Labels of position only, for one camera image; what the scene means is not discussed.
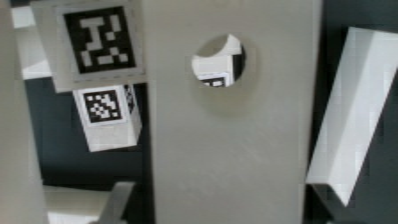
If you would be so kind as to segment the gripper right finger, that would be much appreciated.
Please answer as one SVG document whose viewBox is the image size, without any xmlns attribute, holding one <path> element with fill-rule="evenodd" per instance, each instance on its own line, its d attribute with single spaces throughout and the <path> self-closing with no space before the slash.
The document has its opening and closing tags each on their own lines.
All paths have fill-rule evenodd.
<svg viewBox="0 0 398 224">
<path fill-rule="evenodd" d="M 306 185 L 303 224 L 367 224 L 344 206 L 328 184 Z"/>
</svg>

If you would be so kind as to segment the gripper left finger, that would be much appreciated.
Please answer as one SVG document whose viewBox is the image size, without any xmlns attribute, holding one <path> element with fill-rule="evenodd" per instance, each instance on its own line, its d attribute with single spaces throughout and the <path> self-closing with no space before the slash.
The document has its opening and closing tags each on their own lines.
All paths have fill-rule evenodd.
<svg viewBox="0 0 398 224">
<path fill-rule="evenodd" d="M 145 186 L 138 182 L 118 182 L 111 191 L 100 217 L 90 224 L 152 224 Z"/>
</svg>

